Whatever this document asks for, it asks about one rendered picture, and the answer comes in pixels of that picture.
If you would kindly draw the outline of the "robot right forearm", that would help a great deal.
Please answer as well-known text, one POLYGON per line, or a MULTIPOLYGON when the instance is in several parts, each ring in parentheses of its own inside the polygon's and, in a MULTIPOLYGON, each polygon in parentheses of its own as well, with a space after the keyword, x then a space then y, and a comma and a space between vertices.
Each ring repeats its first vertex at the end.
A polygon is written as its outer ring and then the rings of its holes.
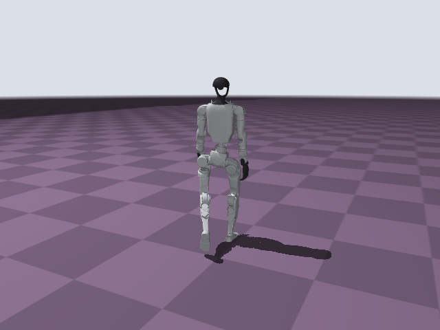
POLYGON ((248 161, 248 157, 247 157, 247 133, 244 131, 243 132, 243 140, 241 140, 240 142, 238 142, 238 146, 239 146, 239 161, 241 162, 241 159, 245 160, 245 163, 248 161))

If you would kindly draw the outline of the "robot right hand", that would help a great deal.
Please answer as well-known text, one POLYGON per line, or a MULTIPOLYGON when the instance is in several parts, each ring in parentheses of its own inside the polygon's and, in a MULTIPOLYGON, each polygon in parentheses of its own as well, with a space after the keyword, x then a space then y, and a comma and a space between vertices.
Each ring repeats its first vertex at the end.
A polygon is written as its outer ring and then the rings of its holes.
POLYGON ((240 179, 242 181, 247 178, 249 167, 248 167, 248 162, 245 163, 244 159, 241 159, 241 165, 243 166, 243 178, 240 179))

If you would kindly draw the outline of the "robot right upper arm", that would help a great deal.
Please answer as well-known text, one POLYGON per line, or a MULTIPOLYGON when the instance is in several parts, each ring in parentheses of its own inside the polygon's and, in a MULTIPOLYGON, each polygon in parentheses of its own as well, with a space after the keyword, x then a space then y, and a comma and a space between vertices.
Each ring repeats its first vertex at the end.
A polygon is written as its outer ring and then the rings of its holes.
POLYGON ((236 118, 236 139, 243 140, 243 132, 245 128, 245 108, 239 105, 233 105, 236 118))

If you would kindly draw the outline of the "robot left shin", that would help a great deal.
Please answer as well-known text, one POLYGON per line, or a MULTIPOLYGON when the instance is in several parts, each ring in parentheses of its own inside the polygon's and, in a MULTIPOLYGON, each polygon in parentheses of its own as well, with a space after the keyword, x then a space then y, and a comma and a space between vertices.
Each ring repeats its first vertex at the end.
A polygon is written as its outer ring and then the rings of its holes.
POLYGON ((204 231, 204 230, 208 230, 210 207, 209 207, 209 203, 203 204, 202 195, 199 196, 199 202, 200 202, 200 217, 204 231))

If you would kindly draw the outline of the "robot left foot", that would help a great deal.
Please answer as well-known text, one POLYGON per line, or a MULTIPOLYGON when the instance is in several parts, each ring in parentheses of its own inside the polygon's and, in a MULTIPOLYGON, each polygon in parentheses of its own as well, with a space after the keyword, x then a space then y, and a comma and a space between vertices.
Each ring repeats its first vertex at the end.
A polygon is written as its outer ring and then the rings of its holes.
POLYGON ((208 230, 204 230, 201 234, 200 249, 203 251, 210 249, 210 233, 208 230))

